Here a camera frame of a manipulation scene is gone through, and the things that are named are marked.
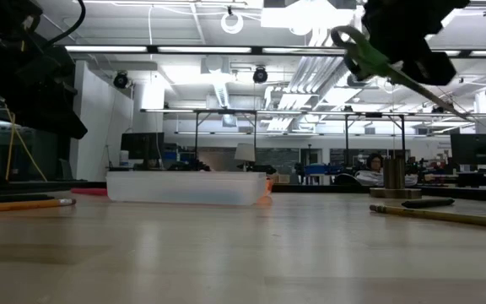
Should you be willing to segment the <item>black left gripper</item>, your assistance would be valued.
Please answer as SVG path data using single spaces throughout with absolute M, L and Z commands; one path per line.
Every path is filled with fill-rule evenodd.
M 44 53 L 0 81 L 1 96 L 19 118 L 19 124 L 70 138 L 82 138 L 87 128 L 73 112 L 67 98 L 73 93 L 65 78 L 74 61 L 64 46 L 50 46 Z

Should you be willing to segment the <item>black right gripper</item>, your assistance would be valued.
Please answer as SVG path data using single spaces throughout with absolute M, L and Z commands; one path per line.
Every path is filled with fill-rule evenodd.
M 469 0 L 368 0 L 363 24 L 370 44 L 420 84 L 447 85 L 456 69 L 445 52 L 434 52 L 426 41 L 442 29 L 442 20 Z

